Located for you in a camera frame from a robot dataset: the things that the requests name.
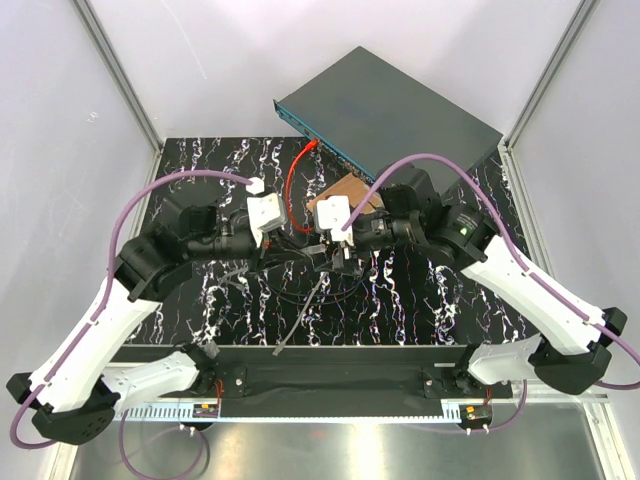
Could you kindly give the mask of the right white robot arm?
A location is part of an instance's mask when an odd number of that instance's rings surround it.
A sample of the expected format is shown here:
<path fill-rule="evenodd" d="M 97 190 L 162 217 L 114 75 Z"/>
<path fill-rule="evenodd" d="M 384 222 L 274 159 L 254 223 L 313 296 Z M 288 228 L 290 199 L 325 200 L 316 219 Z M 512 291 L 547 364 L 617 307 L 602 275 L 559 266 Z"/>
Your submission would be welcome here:
<path fill-rule="evenodd" d="M 357 250 L 411 244 L 432 264 L 491 290 L 534 326 L 530 338 L 467 346 L 450 375 L 457 390 L 472 397 L 488 385 L 531 379 L 569 395 L 604 387 L 609 347 L 621 340 L 626 315 L 580 299 L 527 258 L 482 191 L 476 195 L 483 210 L 442 202 L 416 159 L 382 172 L 356 207 L 345 208 L 336 229 Z"/>

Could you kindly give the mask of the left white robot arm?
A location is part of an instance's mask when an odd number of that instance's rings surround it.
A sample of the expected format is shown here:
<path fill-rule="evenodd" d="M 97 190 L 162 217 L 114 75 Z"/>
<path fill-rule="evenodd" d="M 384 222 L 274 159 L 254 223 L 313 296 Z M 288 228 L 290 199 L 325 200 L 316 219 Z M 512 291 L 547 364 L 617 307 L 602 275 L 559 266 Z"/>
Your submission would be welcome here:
<path fill-rule="evenodd" d="M 85 444 L 131 407 L 173 392 L 203 396 L 218 387 L 209 346 L 186 344 L 121 374 L 105 368 L 139 324 L 191 279 L 193 263 L 260 265 L 288 242 L 279 232 L 286 220 L 285 203 L 275 193 L 248 197 L 226 220 L 216 203 L 166 199 L 154 221 L 112 257 L 93 304 L 55 353 L 36 371 L 8 380 L 18 413 L 34 412 L 40 447 Z"/>

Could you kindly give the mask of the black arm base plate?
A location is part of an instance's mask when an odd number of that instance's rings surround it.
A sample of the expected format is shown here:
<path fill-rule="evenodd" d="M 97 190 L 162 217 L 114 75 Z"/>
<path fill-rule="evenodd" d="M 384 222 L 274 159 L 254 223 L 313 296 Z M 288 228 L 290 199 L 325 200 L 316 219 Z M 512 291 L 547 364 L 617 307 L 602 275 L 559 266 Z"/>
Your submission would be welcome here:
<path fill-rule="evenodd" d="M 255 398 L 278 390 L 387 391 L 428 399 L 506 399 L 511 386 L 485 386 L 462 373 L 464 346 L 222 346 L 209 362 L 203 387 L 167 392 L 167 397 L 211 396 L 222 383 L 225 398 Z"/>

